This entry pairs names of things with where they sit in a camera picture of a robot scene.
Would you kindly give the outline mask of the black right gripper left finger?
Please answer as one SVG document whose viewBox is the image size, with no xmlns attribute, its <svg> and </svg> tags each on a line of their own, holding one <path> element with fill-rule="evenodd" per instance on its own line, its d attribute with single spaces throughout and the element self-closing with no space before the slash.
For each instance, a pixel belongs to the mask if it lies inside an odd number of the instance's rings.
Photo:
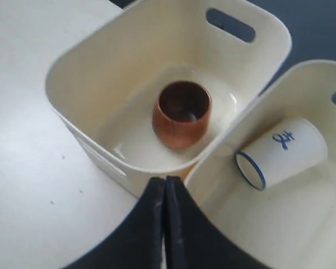
<svg viewBox="0 0 336 269">
<path fill-rule="evenodd" d="M 165 180 L 151 178 L 116 229 L 66 268 L 160 268 L 164 198 Z"/>
</svg>

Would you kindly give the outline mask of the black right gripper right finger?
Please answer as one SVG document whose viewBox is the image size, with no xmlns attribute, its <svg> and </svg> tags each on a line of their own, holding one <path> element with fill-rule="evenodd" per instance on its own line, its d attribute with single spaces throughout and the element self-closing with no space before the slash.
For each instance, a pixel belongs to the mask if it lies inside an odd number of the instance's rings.
<svg viewBox="0 0 336 269">
<path fill-rule="evenodd" d="M 226 238 L 176 176 L 165 182 L 165 256 L 167 268 L 268 268 Z"/>
</svg>

